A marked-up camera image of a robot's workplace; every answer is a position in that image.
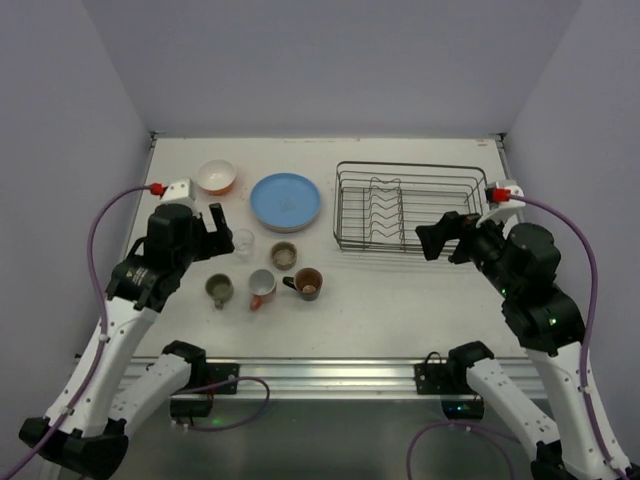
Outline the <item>clear glass tumbler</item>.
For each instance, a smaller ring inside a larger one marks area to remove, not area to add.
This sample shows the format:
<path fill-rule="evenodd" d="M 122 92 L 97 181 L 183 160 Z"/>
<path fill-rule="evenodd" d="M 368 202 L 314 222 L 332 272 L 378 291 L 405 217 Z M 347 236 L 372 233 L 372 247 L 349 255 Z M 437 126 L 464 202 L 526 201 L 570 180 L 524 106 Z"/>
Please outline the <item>clear glass tumbler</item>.
<path fill-rule="evenodd" d="M 233 232 L 234 253 L 243 260 L 248 260 L 253 256 L 255 236 L 248 229 L 238 229 Z"/>

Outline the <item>grey green mug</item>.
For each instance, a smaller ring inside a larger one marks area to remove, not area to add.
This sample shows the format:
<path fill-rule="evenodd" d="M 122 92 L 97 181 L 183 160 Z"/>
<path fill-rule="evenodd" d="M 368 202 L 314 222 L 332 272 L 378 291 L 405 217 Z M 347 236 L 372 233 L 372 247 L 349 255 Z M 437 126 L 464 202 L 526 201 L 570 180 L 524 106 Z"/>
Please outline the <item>grey green mug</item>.
<path fill-rule="evenodd" d="M 222 310 L 234 295 L 234 286 L 230 277 L 222 273 L 210 276 L 204 288 L 215 310 Z"/>

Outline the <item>orange bowl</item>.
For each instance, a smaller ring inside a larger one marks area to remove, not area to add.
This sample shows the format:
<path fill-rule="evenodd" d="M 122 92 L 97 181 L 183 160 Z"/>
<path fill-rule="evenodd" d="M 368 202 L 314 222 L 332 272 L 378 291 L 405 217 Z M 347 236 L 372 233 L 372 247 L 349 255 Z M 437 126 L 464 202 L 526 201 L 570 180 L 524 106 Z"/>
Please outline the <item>orange bowl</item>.
<path fill-rule="evenodd" d="M 205 193 L 220 196 L 232 190 L 236 175 L 236 168 L 230 162 L 215 159 L 200 166 L 195 181 Z"/>

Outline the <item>pink mug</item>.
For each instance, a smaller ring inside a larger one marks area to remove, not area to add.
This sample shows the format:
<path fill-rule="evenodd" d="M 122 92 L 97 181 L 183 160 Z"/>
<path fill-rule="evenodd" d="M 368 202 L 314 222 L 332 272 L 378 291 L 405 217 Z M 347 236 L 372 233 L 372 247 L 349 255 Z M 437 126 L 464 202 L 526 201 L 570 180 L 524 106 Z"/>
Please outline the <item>pink mug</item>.
<path fill-rule="evenodd" d="M 257 311 L 263 305 L 270 303 L 277 290 L 277 280 L 273 273 L 266 269 L 254 271 L 249 277 L 249 291 L 251 300 L 249 308 Z"/>

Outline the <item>speckled ceramic cup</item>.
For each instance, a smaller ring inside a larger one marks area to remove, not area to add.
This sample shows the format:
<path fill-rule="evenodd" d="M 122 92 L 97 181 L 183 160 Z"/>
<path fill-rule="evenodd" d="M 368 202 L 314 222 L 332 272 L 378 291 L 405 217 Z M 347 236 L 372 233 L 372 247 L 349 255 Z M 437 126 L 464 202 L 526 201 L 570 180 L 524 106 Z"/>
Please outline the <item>speckled ceramic cup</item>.
<path fill-rule="evenodd" d="M 291 242 L 281 241 L 274 244 L 270 249 L 270 260 L 278 270 L 289 270 L 293 268 L 298 259 L 298 249 Z"/>

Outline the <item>blue plate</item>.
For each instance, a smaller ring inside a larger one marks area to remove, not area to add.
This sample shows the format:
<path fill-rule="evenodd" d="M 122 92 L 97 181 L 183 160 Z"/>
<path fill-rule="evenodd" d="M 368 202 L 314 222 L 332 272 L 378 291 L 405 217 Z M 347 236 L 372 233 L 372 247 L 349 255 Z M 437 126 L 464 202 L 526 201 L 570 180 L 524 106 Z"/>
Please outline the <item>blue plate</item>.
<path fill-rule="evenodd" d="M 315 220 L 322 199 L 316 185 L 295 173 L 275 173 L 253 187 L 249 205 L 254 216 L 279 227 L 293 227 Z"/>

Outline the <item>black mug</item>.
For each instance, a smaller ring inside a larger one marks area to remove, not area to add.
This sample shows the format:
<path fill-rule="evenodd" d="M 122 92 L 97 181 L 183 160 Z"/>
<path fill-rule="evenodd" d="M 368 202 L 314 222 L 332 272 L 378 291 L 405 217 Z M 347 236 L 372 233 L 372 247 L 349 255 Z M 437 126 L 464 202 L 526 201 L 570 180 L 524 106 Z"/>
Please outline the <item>black mug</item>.
<path fill-rule="evenodd" d="M 303 300 L 314 301 L 321 292 L 323 276 L 314 268 L 302 268 L 293 276 L 285 276 L 282 283 L 295 290 Z"/>

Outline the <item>purple plate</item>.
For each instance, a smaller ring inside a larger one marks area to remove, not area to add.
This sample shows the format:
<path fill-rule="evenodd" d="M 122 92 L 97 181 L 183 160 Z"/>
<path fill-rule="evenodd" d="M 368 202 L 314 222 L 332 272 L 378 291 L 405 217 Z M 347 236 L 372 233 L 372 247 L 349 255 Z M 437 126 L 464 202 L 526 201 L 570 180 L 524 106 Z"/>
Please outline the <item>purple plate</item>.
<path fill-rule="evenodd" d="M 300 224 L 300 225 L 296 225 L 293 227 L 279 227 L 276 225 L 272 225 L 269 223 L 266 223 L 262 220 L 259 220 L 259 223 L 262 227 L 266 228 L 269 231 L 275 232 L 275 233 L 281 233 L 281 234 L 291 234 L 291 233 L 296 233 L 299 231 L 302 231 L 304 229 L 306 229 L 307 227 L 311 226 L 314 223 L 314 220 L 311 220 L 309 222 L 306 222 L 304 224 Z"/>

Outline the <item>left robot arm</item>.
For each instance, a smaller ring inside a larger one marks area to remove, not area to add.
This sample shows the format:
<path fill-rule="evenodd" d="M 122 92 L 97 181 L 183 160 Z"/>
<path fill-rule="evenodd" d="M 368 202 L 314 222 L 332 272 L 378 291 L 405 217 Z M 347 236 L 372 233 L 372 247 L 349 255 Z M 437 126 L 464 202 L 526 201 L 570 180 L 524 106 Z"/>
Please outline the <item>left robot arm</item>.
<path fill-rule="evenodd" d="M 134 431 L 166 398 L 207 377 L 206 352 L 182 341 L 167 345 L 125 392 L 120 382 L 141 340 L 195 262 L 230 254 L 233 235 L 223 208 L 201 214 L 161 204 L 111 274 L 103 311 L 63 392 L 41 417 L 24 421 L 20 439 L 44 459 L 91 479 L 108 479 L 122 463 Z"/>

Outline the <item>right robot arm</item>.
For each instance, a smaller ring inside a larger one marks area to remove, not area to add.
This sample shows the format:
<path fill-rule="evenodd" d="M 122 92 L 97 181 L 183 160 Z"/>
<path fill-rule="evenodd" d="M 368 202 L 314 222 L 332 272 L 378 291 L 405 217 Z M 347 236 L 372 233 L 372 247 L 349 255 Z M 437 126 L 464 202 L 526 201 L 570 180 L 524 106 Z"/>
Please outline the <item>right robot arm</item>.
<path fill-rule="evenodd" d="M 486 400 L 524 447 L 536 479 L 636 479 L 593 383 L 582 384 L 586 327 L 579 308 L 555 283 L 561 254 L 545 228 L 510 231 L 479 215 L 447 212 L 416 229 L 424 256 L 437 259 L 455 241 L 453 264 L 473 263 L 503 298 L 506 324 L 536 369 L 551 408 L 538 408 L 480 341 L 450 350 L 452 380 Z"/>

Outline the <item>black left base bracket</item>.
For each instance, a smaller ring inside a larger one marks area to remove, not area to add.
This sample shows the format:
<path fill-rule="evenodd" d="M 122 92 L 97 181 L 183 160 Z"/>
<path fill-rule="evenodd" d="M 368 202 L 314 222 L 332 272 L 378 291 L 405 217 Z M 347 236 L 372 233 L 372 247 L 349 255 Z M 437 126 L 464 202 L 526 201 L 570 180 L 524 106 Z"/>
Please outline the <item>black left base bracket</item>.
<path fill-rule="evenodd" d="M 205 386 L 207 386 L 208 389 L 204 391 L 204 394 L 236 394 L 237 385 L 235 383 L 226 384 L 220 387 L 213 387 L 213 384 L 218 384 L 237 378 L 240 372 L 240 365 L 238 363 L 196 362 L 189 363 L 188 366 L 188 382 L 184 387 L 175 391 L 174 395 L 184 394 L 187 390 Z"/>

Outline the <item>black base bracket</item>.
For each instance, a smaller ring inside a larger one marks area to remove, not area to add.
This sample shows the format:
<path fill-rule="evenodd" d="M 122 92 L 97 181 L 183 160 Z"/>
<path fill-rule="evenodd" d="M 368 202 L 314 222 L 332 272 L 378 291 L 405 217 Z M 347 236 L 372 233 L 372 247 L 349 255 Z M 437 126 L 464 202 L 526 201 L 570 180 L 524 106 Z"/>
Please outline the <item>black base bracket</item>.
<path fill-rule="evenodd" d="M 237 378 L 240 372 L 240 365 L 238 363 L 196 362 L 189 363 L 188 366 L 188 382 L 184 387 L 175 391 L 174 395 L 184 394 L 187 390 L 205 386 L 207 386 L 208 389 L 204 391 L 204 394 L 236 394 L 237 385 L 235 383 L 226 384 L 220 387 L 213 387 L 213 384 L 218 384 Z"/>
<path fill-rule="evenodd" d="M 439 352 L 430 352 L 413 365 L 414 383 L 418 395 L 468 395 L 472 390 L 457 376 L 448 360 Z"/>

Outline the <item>black right base bracket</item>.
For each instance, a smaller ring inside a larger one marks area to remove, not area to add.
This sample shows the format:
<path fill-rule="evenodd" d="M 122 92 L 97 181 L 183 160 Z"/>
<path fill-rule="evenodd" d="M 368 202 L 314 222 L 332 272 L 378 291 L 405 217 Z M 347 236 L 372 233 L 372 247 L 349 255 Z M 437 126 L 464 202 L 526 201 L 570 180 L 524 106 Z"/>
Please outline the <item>black right base bracket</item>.
<path fill-rule="evenodd" d="M 430 352 L 413 365 L 414 383 L 418 395 L 468 395 L 472 390 L 457 376 L 448 360 L 439 352 Z"/>

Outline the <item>aluminium mounting rail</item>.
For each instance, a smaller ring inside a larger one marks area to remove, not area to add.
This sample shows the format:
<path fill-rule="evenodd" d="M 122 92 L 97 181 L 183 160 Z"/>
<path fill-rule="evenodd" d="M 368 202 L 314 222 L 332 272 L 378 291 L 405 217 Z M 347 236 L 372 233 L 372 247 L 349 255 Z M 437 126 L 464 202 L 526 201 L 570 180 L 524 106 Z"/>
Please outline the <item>aluminium mounting rail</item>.
<path fill-rule="evenodd" d="M 524 398 L 564 398 L 581 395 L 580 372 L 577 356 L 547 358 L 538 354 L 533 362 L 496 359 L 477 360 L 468 368 L 449 366 L 454 375 L 471 390 L 468 395 L 487 401 L 498 398 L 522 400 Z M 94 409 L 105 414 L 118 405 L 115 397 L 123 387 L 130 389 L 126 397 L 129 404 L 144 399 L 164 401 L 188 382 L 189 363 L 237 363 L 208 359 L 203 353 L 164 353 L 155 359 L 138 358 L 129 364 L 120 361 L 105 363 L 92 371 L 89 360 L 82 359 L 67 386 L 61 401 L 73 408 Z M 387 396 L 409 398 L 416 393 L 411 360 L 271 360 L 240 362 L 237 378 L 213 384 L 237 385 L 236 394 L 247 396 L 248 383 L 268 387 L 278 398 L 376 398 Z M 184 394 L 199 392 L 208 387 L 187 390 Z"/>

